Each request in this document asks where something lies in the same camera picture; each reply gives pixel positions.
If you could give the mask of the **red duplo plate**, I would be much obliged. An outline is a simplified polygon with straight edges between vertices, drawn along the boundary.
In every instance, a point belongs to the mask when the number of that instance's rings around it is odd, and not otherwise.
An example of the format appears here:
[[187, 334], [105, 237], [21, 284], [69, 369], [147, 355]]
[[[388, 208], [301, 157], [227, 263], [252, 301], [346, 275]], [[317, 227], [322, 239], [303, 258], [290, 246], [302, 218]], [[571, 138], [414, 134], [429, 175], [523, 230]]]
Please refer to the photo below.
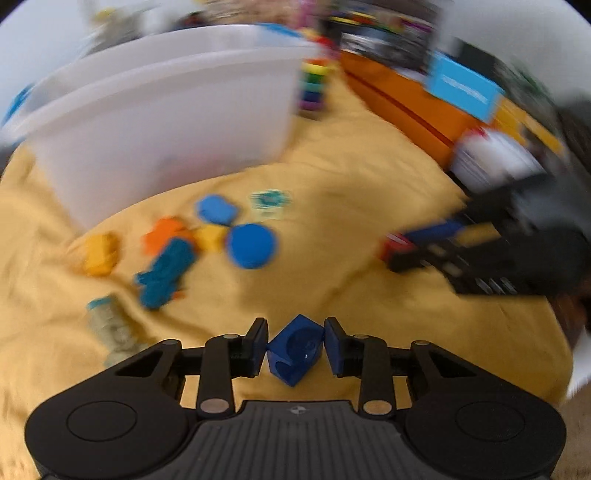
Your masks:
[[397, 254], [406, 254], [417, 249], [417, 246], [401, 233], [389, 233], [382, 243], [379, 257], [388, 264]]

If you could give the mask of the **blue cube with hole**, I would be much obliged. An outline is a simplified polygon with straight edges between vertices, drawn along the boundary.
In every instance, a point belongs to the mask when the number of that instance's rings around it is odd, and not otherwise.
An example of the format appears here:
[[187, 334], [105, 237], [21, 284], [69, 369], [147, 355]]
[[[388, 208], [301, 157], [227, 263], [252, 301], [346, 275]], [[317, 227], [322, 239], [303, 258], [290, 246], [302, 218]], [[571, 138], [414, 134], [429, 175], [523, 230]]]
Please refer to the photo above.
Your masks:
[[267, 344], [270, 373], [294, 387], [321, 357], [324, 339], [321, 325], [297, 315]]

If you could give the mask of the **blue yarn ball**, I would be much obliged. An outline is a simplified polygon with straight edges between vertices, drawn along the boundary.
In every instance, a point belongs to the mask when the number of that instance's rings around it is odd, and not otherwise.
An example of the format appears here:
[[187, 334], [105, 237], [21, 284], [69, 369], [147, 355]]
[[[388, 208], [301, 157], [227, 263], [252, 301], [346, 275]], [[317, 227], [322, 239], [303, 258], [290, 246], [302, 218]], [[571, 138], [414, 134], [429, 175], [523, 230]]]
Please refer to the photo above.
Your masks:
[[246, 223], [229, 229], [226, 251], [236, 266], [259, 269], [269, 264], [276, 255], [277, 237], [269, 227]]

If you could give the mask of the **olive green toy train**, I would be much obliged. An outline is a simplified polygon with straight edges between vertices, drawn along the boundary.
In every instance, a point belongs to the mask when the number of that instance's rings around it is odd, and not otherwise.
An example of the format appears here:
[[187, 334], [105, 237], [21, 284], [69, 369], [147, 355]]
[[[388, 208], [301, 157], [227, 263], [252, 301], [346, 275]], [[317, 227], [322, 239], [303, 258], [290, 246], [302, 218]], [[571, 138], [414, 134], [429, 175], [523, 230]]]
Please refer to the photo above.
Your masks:
[[114, 295], [90, 301], [86, 305], [86, 317], [90, 329], [108, 350], [103, 362], [105, 368], [118, 364], [147, 347], [135, 335], [131, 318]]

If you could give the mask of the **green frog wooden block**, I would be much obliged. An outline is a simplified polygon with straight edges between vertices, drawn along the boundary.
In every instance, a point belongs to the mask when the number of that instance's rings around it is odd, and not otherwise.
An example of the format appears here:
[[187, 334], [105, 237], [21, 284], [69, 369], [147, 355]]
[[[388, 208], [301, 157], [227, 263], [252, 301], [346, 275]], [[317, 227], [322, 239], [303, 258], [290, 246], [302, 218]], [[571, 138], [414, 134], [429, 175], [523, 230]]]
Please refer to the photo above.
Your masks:
[[290, 194], [278, 189], [256, 191], [249, 195], [250, 207], [259, 219], [280, 218], [290, 203]]

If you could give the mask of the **white round pouch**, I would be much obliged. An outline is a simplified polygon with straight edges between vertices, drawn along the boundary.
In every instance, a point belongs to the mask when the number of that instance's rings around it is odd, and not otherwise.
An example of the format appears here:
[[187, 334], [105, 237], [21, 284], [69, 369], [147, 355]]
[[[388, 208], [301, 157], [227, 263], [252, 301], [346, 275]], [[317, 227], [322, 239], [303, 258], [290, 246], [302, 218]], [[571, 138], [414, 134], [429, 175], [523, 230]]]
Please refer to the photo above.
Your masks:
[[465, 133], [455, 146], [449, 173], [469, 193], [480, 194], [545, 172], [538, 160], [507, 134], [489, 128]]

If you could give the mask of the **yellow quilted cloth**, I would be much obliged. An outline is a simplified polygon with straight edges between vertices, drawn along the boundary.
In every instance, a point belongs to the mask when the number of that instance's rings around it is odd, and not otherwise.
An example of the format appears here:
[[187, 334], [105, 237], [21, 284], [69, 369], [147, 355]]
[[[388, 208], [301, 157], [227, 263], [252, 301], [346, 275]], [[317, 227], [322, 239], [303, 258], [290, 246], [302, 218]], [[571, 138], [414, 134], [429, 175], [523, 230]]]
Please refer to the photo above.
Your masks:
[[[252, 221], [249, 195], [290, 194], [270, 223], [279, 249], [269, 265], [243, 270], [221, 252], [187, 272], [180, 296], [143, 309], [133, 276], [149, 262], [142, 236], [165, 216], [197, 224], [195, 202], [217, 193]], [[111, 217], [122, 258], [115, 272], [74, 272], [67, 254], [81, 244], [26, 148], [1, 180], [1, 475], [33, 479], [24, 425], [45, 399], [98, 373], [106, 349], [89, 329], [89, 301], [113, 294], [146, 343], [178, 339], [200, 346], [223, 333], [245, 333], [266, 318], [277, 332], [294, 316], [334, 316], [349, 333], [397, 347], [434, 342], [551, 402], [561, 402], [572, 372], [571, 349], [549, 304], [540, 298], [459, 297], [434, 270], [396, 275], [379, 260], [385, 234], [434, 222], [462, 203], [439, 166], [393, 125], [370, 113], [339, 78], [329, 111], [298, 119], [279, 162], [190, 184]]]

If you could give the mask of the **teal toy train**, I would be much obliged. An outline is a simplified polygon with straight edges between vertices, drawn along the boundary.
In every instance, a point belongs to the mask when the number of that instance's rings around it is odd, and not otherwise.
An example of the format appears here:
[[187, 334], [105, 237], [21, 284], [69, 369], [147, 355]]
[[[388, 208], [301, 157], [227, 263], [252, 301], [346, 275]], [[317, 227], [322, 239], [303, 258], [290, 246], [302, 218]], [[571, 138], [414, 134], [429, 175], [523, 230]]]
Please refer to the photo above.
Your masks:
[[197, 253], [188, 240], [170, 239], [150, 267], [134, 276], [140, 304], [148, 310], [158, 310], [168, 303], [178, 289], [180, 278], [196, 259]]

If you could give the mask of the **small yellow duplo brick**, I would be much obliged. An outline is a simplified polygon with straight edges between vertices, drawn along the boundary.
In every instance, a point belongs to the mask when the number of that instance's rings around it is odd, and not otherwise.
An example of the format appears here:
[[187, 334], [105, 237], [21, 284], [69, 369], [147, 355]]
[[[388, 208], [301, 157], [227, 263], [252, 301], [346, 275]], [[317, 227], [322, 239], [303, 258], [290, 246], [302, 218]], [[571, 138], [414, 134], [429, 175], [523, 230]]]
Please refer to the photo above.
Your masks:
[[197, 247], [204, 252], [221, 252], [225, 248], [229, 228], [216, 224], [205, 224], [193, 230]]

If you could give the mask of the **orange duplo brick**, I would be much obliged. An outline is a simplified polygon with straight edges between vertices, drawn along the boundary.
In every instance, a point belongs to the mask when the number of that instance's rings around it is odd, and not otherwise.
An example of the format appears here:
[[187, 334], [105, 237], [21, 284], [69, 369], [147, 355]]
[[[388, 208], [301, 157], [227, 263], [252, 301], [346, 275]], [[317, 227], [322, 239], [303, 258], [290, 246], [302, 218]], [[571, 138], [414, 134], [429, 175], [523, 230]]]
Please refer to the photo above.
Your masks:
[[173, 238], [180, 238], [188, 242], [192, 250], [197, 253], [198, 247], [191, 230], [177, 217], [163, 217], [155, 222], [152, 229], [142, 236], [143, 253], [155, 256], [164, 249]]

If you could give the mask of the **long orange box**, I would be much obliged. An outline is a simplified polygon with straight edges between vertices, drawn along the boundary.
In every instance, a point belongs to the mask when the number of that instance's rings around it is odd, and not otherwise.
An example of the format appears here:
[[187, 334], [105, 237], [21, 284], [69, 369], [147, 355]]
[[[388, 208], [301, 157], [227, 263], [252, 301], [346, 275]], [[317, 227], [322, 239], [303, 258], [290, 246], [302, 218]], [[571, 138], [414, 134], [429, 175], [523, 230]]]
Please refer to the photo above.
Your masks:
[[349, 52], [342, 52], [339, 62], [346, 83], [370, 111], [396, 126], [444, 170], [461, 137], [484, 125], [385, 65]]

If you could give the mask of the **light blue duplo brick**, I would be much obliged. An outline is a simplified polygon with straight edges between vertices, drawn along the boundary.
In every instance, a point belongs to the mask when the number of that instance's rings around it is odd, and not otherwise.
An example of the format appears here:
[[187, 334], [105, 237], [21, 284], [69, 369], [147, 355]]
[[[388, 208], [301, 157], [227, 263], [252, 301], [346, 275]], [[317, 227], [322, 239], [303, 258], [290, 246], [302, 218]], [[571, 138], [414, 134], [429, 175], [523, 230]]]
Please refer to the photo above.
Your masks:
[[221, 195], [212, 194], [195, 203], [195, 213], [205, 223], [229, 226], [238, 217], [239, 210]]

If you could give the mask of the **light blue cardboard box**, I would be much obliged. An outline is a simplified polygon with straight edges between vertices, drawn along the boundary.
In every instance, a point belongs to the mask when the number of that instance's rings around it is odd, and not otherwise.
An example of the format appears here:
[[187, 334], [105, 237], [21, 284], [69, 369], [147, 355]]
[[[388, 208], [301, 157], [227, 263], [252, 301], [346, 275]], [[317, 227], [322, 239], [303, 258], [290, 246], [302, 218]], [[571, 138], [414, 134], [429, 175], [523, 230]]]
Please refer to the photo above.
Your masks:
[[433, 55], [424, 87], [432, 96], [486, 124], [493, 120], [504, 93], [496, 82], [439, 52]]

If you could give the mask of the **translucent white storage bin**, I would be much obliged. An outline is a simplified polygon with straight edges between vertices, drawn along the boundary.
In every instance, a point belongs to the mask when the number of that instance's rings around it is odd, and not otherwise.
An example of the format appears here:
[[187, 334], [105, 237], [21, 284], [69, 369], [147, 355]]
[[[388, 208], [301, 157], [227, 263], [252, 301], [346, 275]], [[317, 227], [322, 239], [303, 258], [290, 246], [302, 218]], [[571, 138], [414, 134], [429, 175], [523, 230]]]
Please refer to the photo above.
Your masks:
[[37, 83], [6, 123], [89, 229], [152, 195], [280, 156], [318, 46], [277, 25], [141, 38]]

